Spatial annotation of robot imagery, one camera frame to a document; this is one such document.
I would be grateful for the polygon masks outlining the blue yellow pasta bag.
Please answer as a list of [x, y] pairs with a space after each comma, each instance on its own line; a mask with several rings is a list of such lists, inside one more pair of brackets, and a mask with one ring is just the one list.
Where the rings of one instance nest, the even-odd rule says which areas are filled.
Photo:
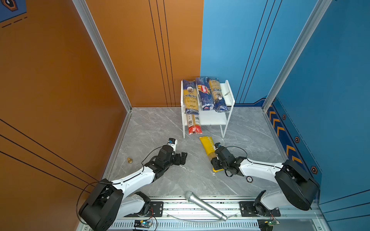
[[198, 93], [195, 81], [183, 80], [183, 103], [185, 105], [185, 113], [198, 115]]

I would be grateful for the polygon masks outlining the red spaghetti pack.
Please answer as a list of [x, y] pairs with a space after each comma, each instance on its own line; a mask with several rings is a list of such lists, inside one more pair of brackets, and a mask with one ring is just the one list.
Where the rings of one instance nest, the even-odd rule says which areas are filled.
[[191, 134], [202, 134], [199, 115], [188, 114], [187, 115], [187, 123], [188, 123], [188, 133], [189, 133], [189, 135], [191, 135]]

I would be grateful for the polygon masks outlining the blue yellow portrait spaghetti pack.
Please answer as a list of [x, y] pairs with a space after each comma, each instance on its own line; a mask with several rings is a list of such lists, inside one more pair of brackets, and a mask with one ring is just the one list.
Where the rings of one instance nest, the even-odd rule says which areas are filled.
[[214, 100], [214, 109], [216, 112], [226, 112], [228, 107], [225, 103], [224, 95], [222, 93], [221, 84], [217, 78], [208, 78], [208, 83], [212, 92]]

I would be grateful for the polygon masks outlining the dark blue Barilla spaghetti pack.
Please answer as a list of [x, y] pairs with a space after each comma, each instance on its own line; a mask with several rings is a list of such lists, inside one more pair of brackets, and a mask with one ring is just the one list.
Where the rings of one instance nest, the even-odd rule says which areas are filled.
[[199, 100], [202, 111], [214, 110], [214, 99], [207, 77], [197, 77], [196, 85], [198, 88]]

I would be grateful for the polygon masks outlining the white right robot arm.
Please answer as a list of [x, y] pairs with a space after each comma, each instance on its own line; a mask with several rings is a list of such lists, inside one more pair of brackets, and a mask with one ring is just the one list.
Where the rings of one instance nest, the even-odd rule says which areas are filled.
[[320, 184], [299, 164], [292, 160], [283, 163], [267, 163], [250, 160], [247, 156], [235, 157], [227, 147], [215, 145], [217, 164], [228, 177], [243, 176], [252, 183], [260, 178], [278, 185], [272, 191], [262, 190], [253, 202], [254, 213], [268, 216], [273, 210], [292, 205], [308, 211], [320, 189]]

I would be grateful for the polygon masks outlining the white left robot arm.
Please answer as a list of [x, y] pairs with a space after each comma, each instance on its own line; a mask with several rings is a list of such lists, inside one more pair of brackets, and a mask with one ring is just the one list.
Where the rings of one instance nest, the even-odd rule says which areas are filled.
[[159, 152], [133, 174], [118, 180], [102, 179], [81, 206], [76, 207], [80, 223], [94, 231], [108, 230], [116, 218], [130, 214], [146, 215], [150, 211], [150, 198], [140, 188], [153, 183], [173, 165], [186, 163], [188, 154], [175, 152], [176, 144], [168, 142], [157, 148]]

